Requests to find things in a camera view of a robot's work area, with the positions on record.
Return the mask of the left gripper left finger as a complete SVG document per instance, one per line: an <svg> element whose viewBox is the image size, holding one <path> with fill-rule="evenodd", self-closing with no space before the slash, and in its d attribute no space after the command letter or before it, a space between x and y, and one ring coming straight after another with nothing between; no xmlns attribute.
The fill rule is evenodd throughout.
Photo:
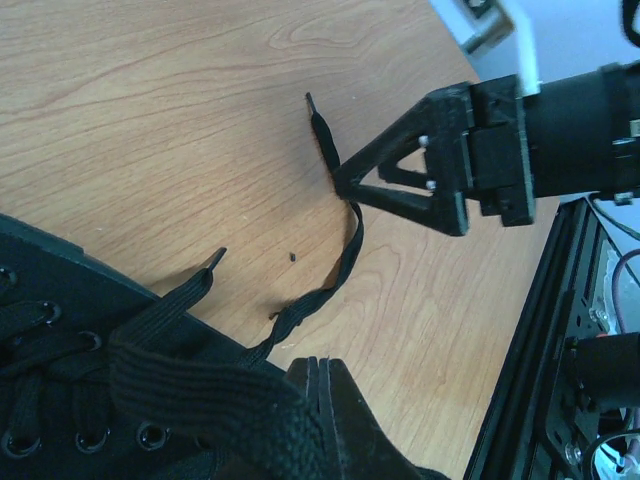
<svg viewBox="0 0 640 480"><path fill-rule="evenodd" d="M316 357L295 359L286 373L286 379L295 385L309 402L314 413L319 412L319 362Z"/></svg>

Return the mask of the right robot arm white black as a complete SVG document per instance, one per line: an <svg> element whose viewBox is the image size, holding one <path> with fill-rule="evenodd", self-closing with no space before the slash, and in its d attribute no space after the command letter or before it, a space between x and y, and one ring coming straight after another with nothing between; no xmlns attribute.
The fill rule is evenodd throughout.
<svg viewBox="0 0 640 480"><path fill-rule="evenodd" d="M337 194L450 236L466 204L506 227L539 198L639 186L639 67L611 64L525 95L515 76L428 93L347 161Z"/></svg>

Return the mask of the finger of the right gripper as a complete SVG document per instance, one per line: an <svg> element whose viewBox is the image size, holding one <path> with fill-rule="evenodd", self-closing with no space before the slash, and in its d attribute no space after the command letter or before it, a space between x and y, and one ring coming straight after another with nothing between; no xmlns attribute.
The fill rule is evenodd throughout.
<svg viewBox="0 0 640 480"><path fill-rule="evenodd" d="M363 149L344 163L344 198L388 212L449 236L464 236L469 221L464 196L432 179L429 168L407 170L399 164L412 149ZM427 183L435 190L427 190Z"/></svg>
<svg viewBox="0 0 640 480"><path fill-rule="evenodd" d="M336 193L348 200L455 200L472 186L465 135L473 128L468 88L435 90L349 160L333 167ZM428 191L364 185L372 170L387 184Z"/></svg>

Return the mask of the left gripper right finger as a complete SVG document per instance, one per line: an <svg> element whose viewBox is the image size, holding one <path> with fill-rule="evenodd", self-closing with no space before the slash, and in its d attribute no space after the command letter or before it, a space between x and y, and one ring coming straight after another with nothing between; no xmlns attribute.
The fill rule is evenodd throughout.
<svg viewBox="0 0 640 480"><path fill-rule="evenodd" d="M328 479L444 479L412 464L387 438L346 364L319 361L318 407Z"/></svg>

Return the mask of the black canvas shoe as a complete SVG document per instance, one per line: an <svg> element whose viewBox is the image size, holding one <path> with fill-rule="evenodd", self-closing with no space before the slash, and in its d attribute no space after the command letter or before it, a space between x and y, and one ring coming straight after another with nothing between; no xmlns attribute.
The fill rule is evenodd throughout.
<svg viewBox="0 0 640 480"><path fill-rule="evenodd" d="M332 293L294 301L243 348L191 314L222 258L157 296L3 216L2 477L223 479L234 460L270 479L327 477L317 409L268 356Z"/></svg>

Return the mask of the black shoelace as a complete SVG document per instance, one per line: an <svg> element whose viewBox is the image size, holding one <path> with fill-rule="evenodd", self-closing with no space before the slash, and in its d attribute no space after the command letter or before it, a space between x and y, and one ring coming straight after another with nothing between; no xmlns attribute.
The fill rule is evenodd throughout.
<svg viewBox="0 0 640 480"><path fill-rule="evenodd" d="M93 112L111 200L105 257L165 293L225 246L197 308L256 343L267 313L334 276L350 225L332 197L300 90L120 92Z"/></svg>

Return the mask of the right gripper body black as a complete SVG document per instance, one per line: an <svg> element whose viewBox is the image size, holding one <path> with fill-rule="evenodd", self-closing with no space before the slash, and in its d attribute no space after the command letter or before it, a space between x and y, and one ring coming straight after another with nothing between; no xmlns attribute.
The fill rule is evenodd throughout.
<svg viewBox="0 0 640 480"><path fill-rule="evenodd" d="M520 81L509 75L462 87L473 120L466 133L471 187L464 198L505 227L531 225L536 204Z"/></svg>

